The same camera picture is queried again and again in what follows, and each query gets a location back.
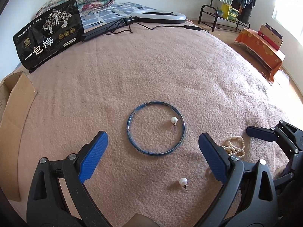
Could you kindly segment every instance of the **white pearl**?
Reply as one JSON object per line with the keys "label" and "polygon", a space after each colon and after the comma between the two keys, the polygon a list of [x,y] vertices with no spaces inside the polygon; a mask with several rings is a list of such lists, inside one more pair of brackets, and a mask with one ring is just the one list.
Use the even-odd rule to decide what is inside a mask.
{"label": "white pearl", "polygon": [[185,185],[187,185],[187,178],[181,178],[180,180],[179,180],[179,184],[181,185],[181,186],[185,186]]}
{"label": "white pearl", "polygon": [[177,117],[172,117],[172,118],[171,118],[171,122],[172,122],[173,124],[176,124],[176,123],[178,122],[178,118],[177,118]]}

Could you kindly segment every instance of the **pearl necklace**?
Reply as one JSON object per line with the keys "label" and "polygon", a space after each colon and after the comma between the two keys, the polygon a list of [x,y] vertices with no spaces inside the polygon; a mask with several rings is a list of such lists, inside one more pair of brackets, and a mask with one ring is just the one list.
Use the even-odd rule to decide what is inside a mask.
{"label": "pearl necklace", "polygon": [[[233,145],[231,143],[231,140],[232,139],[236,139],[238,141],[240,141],[242,143],[242,148],[238,148],[237,146]],[[239,153],[243,153],[242,155],[238,156],[240,159],[243,158],[245,156],[245,152],[244,152],[244,149],[245,149],[245,143],[244,143],[244,139],[243,137],[241,136],[231,136],[227,139],[227,146],[221,146],[227,153],[229,156],[231,155],[237,155]]]}

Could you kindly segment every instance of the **clothes rack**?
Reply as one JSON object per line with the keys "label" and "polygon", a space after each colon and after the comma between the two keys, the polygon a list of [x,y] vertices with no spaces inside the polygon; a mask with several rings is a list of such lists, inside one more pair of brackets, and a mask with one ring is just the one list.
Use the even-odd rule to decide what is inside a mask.
{"label": "clothes rack", "polygon": [[[200,16],[199,16],[198,24],[203,23],[204,25],[207,25],[208,27],[210,27],[210,28],[212,29],[212,31],[214,31],[215,29],[222,29],[222,30],[229,30],[229,31],[241,31],[241,30],[238,28],[239,26],[243,26],[243,27],[248,28],[248,29],[250,28],[250,23],[248,23],[248,25],[246,25],[246,24],[240,22],[240,20],[238,20],[238,19],[236,20],[236,22],[234,22],[234,21],[231,21],[231,20],[228,20],[228,19],[225,19],[225,18],[220,17],[220,16],[218,15],[217,9],[216,9],[215,7],[212,6],[213,1],[214,1],[214,0],[211,0],[210,5],[205,4],[205,5],[202,6],[201,12],[200,12]],[[211,8],[211,9],[213,9],[215,12],[214,12],[214,13],[210,13],[210,12],[204,11],[204,9],[205,9],[206,7],[209,7],[209,8]],[[214,22],[211,23],[211,22],[205,22],[205,21],[203,22],[203,21],[201,21],[201,18],[202,18],[202,14],[203,14],[203,13],[206,13],[206,14],[208,14],[208,15],[214,17],[214,18],[215,18]],[[228,26],[228,25],[217,24],[218,19],[222,19],[222,20],[228,21],[228,22],[230,22],[230,23],[234,23],[234,24],[236,24],[237,26],[236,26],[236,27],[232,27],[232,26]],[[229,27],[229,28],[232,28],[232,29],[229,29],[229,28],[222,28],[222,27],[216,27],[216,25],[220,25],[220,26],[224,26],[224,27]]]}

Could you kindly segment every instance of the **shelf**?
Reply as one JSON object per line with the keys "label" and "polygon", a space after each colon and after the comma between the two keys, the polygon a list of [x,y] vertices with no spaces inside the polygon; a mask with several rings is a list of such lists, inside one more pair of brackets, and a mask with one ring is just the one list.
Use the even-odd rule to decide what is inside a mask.
{"label": "shelf", "polygon": [[[214,10],[215,10],[215,13],[210,13],[210,12],[204,11],[204,8],[205,8],[205,7],[209,7],[209,8],[214,9]],[[205,22],[205,21],[203,22],[203,21],[201,21],[201,18],[202,18],[202,14],[203,14],[203,13],[206,13],[206,14],[208,14],[208,15],[214,17],[214,18],[215,18],[214,22],[211,23],[211,22]],[[232,26],[228,26],[228,25],[217,24],[217,20],[218,20],[218,19],[222,19],[222,20],[224,20],[224,21],[228,21],[228,22],[230,22],[230,23],[236,24],[237,26],[236,26],[236,27],[232,27]],[[225,18],[219,16],[219,15],[217,14],[217,10],[216,10],[214,7],[209,6],[209,5],[204,5],[204,6],[202,6],[202,8],[201,8],[201,13],[200,13],[200,16],[199,16],[198,24],[200,24],[200,23],[203,23],[204,25],[207,25],[208,27],[212,28],[212,31],[214,31],[215,29],[221,29],[221,30],[229,30],[229,31],[238,32],[238,31],[241,31],[241,30],[238,28],[239,26],[243,26],[243,27],[248,28],[248,29],[250,28],[250,24],[249,24],[249,23],[248,23],[248,25],[246,25],[246,24],[240,22],[239,20],[238,20],[237,22],[234,22],[234,21],[231,21],[231,20],[228,20],[228,19],[225,19]],[[227,29],[227,28],[216,27],[216,25],[220,25],[220,26],[224,26],[224,27],[229,27],[229,28],[232,28],[232,30],[231,30],[231,29]]]}

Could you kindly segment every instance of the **bed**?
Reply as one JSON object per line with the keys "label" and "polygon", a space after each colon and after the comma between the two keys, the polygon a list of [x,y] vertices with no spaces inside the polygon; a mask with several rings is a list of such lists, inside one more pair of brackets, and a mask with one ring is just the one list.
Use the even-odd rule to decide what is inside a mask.
{"label": "bed", "polygon": [[[165,227],[193,226],[201,218],[221,187],[199,150],[202,132],[208,132],[218,145],[231,135],[243,136],[244,160],[265,159],[272,173],[287,163],[276,143],[245,135],[249,125],[271,127],[279,120],[291,121],[266,80],[242,56],[203,31],[148,30],[137,24],[132,30],[133,34],[77,43],[29,74],[38,94],[20,143],[21,202],[11,201],[24,219],[39,159],[64,159],[99,130],[107,132],[108,148],[85,185],[115,227],[135,213]],[[186,123],[182,145],[158,158],[138,152],[126,135],[133,109],[154,100],[175,106]],[[143,109],[132,124],[134,138],[145,149],[166,150],[180,131],[177,123],[173,132],[172,115],[161,107]],[[188,179],[188,193],[178,184],[182,177]]]}

